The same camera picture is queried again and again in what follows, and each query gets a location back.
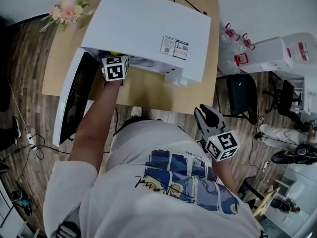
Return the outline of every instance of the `red label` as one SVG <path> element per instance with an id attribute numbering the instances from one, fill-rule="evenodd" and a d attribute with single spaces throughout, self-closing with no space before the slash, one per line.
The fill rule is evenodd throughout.
<path id="1" fill-rule="evenodd" d="M 307 57 L 306 57 L 306 53 L 305 53 L 305 51 L 304 51 L 304 45 L 303 45 L 303 43 L 302 43 L 302 42 L 299 42 L 299 43 L 298 43 L 298 46 L 299 46 L 299 50 L 300 50 L 300 52 L 301 52 L 301 55 L 302 55 L 303 60 L 304 60 L 304 61 L 307 61 Z"/>

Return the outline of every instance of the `wood plank flooring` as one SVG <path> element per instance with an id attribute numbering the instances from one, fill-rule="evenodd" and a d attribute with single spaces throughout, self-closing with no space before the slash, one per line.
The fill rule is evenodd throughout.
<path id="1" fill-rule="evenodd" d="M 21 110 L 21 114 L 25 119 L 27 129 L 32 134 L 40 134 L 44 137 L 47 146 L 52 145 L 53 128 L 55 114 L 58 106 L 58 97 L 46 96 L 41 94 L 43 77 L 45 72 L 46 61 L 53 41 L 56 28 L 49 28 L 46 33 L 39 33 L 43 23 L 40 20 L 34 20 L 24 23 L 17 27 L 6 29 L 2 32 L 4 45 L 2 45 L 0 74 L 8 75 L 12 84 L 17 103 Z M 266 123 L 276 127 L 292 127 L 293 123 L 290 119 L 280 116 L 277 111 L 273 111 L 266 115 L 265 110 L 271 104 L 272 99 L 269 96 L 263 96 L 261 92 L 268 88 L 268 73 L 258 73 L 254 75 L 254 79 L 258 88 L 259 97 L 259 114 L 265 116 Z M 218 90 L 220 97 L 220 106 L 223 113 L 229 113 L 229 103 L 225 81 L 218 81 Z M 118 128 L 124 121 L 130 118 L 131 108 L 129 106 L 117 105 L 118 109 Z M 172 113 L 168 111 L 149 110 L 149 113 L 154 119 L 162 119 L 163 121 L 175 123 L 181 126 L 192 138 L 201 139 L 201 134 L 197 129 L 197 125 L 193 115 L 185 115 Z M 26 129 L 22 119 L 19 116 L 18 109 L 11 97 L 10 106 L 7 112 L 0 114 L 1 128 L 11 127 L 11 117 L 16 116 L 19 119 L 20 128 L 22 131 L 21 138 L 18 139 L 18 144 L 13 145 L 0 153 L 0 158 L 4 159 L 15 149 L 28 145 L 26 139 Z M 256 176 L 255 188 L 260 192 L 264 192 L 274 179 L 279 178 L 285 171 L 285 166 L 273 165 L 264 175 L 255 167 L 250 167 L 248 163 L 249 153 L 252 147 L 252 138 L 255 126 L 251 125 L 245 119 L 227 119 L 228 124 L 234 129 L 240 139 L 241 148 L 239 152 L 231 159 L 231 168 L 237 187 L 239 187 L 244 178 Z M 113 116 L 110 133 L 105 145 L 105 150 L 110 149 L 112 135 L 115 131 L 116 118 Z M 40 138 L 37 138 L 37 144 L 41 144 Z M 70 152 L 72 142 L 69 140 L 60 146 L 60 151 Z M 269 160 L 276 149 L 267 147 L 261 142 L 254 141 L 251 163 L 261 167 L 263 161 Z M 39 160 L 34 152 L 31 152 L 28 163 L 24 170 L 24 174 L 18 181 L 24 190 L 28 193 L 33 202 L 37 204 L 38 210 L 34 212 L 31 218 L 27 218 L 20 208 L 17 210 L 28 221 L 42 228 L 41 235 L 45 237 L 43 232 L 43 202 L 46 192 L 46 187 L 53 170 L 54 162 L 57 160 L 67 160 L 68 156 L 63 153 L 58 153 L 51 149 L 44 149 L 44 159 Z M 1 179 L 8 193 L 17 189 L 15 181 L 20 176 L 22 169 L 27 161 L 28 150 L 23 149 L 20 152 L 12 155 L 5 163 L 10 166 L 11 171 L 8 174 L 2 175 Z M 103 160 L 102 173 L 104 172 L 105 163 L 107 160 L 105 155 Z"/>

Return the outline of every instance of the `office chair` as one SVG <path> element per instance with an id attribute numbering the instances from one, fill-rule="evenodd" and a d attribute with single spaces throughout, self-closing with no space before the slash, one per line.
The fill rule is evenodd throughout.
<path id="1" fill-rule="evenodd" d="M 247 119 L 251 124 L 255 125 L 258 122 L 258 94 L 254 79 L 249 74 L 229 75 L 217 79 L 224 78 L 227 79 L 231 114 L 222 115 L 224 117 Z M 216 94 L 219 112 L 221 113 L 217 86 Z"/>
<path id="2" fill-rule="evenodd" d="M 263 91 L 262 93 L 268 94 L 270 96 L 273 97 L 273 102 L 271 104 L 271 107 L 269 110 L 266 110 L 266 113 L 270 113 L 272 111 L 272 109 L 277 109 L 278 113 L 282 116 L 288 117 L 290 118 L 293 122 L 295 122 L 295 124 L 297 125 L 297 127 L 302 130 L 302 131 L 307 131 L 308 128 L 307 126 L 305 126 L 302 121 L 300 120 L 300 118 L 298 117 L 298 115 L 293 112 L 290 111 L 291 107 L 292 107 L 292 102 L 300 102 L 300 98 L 296 98 L 293 99 L 293 95 L 294 95 L 294 86 L 288 82 L 287 80 L 284 80 L 283 82 L 283 89 L 277 89 L 275 82 L 273 79 L 269 79 L 269 82 L 272 83 L 273 85 L 273 90 L 274 93 L 270 93 L 268 91 Z"/>

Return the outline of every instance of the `open microwave door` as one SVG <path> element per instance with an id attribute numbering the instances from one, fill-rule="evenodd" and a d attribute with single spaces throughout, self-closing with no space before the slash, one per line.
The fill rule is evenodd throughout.
<path id="1" fill-rule="evenodd" d="M 84 48 L 77 49 L 58 103 L 53 145 L 59 146 L 76 132 L 99 68 L 100 63 Z"/>

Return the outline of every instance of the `white t-shirt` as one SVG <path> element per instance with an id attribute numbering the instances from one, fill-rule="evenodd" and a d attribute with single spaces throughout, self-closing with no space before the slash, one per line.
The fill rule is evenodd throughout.
<path id="1" fill-rule="evenodd" d="M 249 206 L 212 172 L 201 147 L 175 125 L 141 121 L 113 139 L 107 173 L 56 162 L 44 203 L 53 237 L 74 214 L 83 238 L 264 237 Z"/>

